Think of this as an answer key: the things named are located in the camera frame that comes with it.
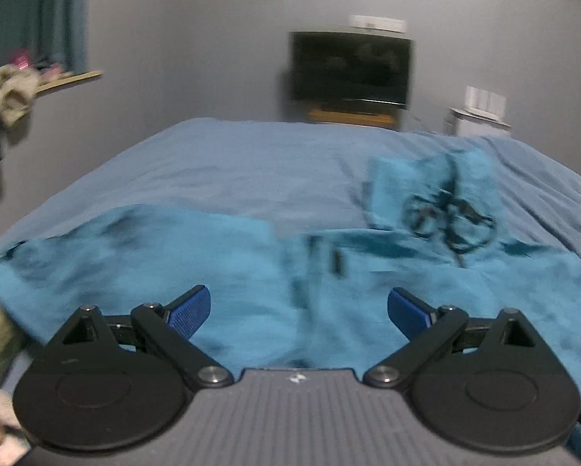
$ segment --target metal screw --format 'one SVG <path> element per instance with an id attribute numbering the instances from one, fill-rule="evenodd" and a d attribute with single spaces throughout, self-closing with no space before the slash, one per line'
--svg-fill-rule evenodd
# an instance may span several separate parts
<path id="1" fill-rule="evenodd" d="M 199 370 L 198 376 L 206 383 L 217 384 L 225 382 L 230 377 L 230 372 L 221 366 L 207 366 Z"/>
<path id="2" fill-rule="evenodd" d="M 454 306 L 454 305 L 441 305 L 441 307 L 439 307 L 437 310 L 439 310 L 442 315 L 445 315 L 448 312 L 456 310 L 456 306 Z"/>
<path id="3" fill-rule="evenodd" d="M 390 383 L 398 379 L 400 372 L 391 366 L 380 365 L 375 366 L 372 370 L 370 370 L 368 375 L 376 382 Z"/>

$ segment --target gray wall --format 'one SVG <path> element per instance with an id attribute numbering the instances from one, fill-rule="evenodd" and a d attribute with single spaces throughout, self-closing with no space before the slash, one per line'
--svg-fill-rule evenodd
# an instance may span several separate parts
<path id="1" fill-rule="evenodd" d="M 507 97 L 515 136 L 581 174 L 581 0 L 167 0 L 167 112 L 281 118 L 287 32 L 349 14 L 406 19 L 412 110 L 441 130 L 474 85 Z"/>
<path id="2" fill-rule="evenodd" d="M 504 94 L 515 136 L 581 173 L 581 0 L 89 0 L 102 80 L 39 98 L 0 163 L 0 234 L 116 153 L 190 117 L 283 117 L 293 28 L 406 19 L 412 110 L 434 130 L 466 85 Z"/>
<path id="3" fill-rule="evenodd" d="M 163 0 L 89 0 L 89 66 L 103 79 L 36 100 L 0 163 L 0 234 L 82 175 L 162 129 Z"/>

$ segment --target television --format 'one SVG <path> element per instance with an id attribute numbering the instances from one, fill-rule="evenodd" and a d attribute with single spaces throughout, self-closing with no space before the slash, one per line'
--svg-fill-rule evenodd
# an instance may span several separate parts
<path id="1" fill-rule="evenodd" d="M 413 44 L 386 31 L 294 31 L 291 98 L 406 108 Z"/>

